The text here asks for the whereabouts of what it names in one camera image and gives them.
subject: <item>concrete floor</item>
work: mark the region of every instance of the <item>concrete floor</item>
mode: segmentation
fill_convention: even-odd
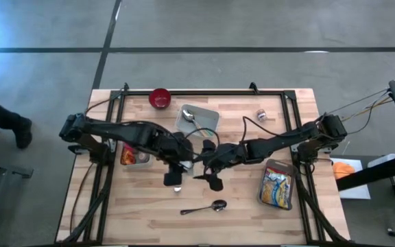
[[[1,0],[0,47],[102,47],[114,4]],[[395,47],[395,0],[123,0],[111,47],[173,46]],[[0,54],[0,104],[34,121],[34,141],[25,151],[15,148],[11,132],[1,132],[0,162],[35,169],[29,180],[11,179],[10,203],[0,206],[0,246],[53,241],[74,159],[58,133],[68,114],[85,109],[99,58],[100,53]],[[124,82],[134,89],[245,88],[250,82],[313,88],[324,112],[384,89],[393,79],[393,52],[109,54],[100,88]],[[346,122],[348,131],[362,127],[366,117]],[[368,127],[335,153],[395,153],[394,105],[374,110]],[[344,205],[346,213],[361,209],[357,202]],[[348,224],[368,226],[354,217]],[[358,242],[382,244],[376,241],[385,237],[382,229],[350,232]]]

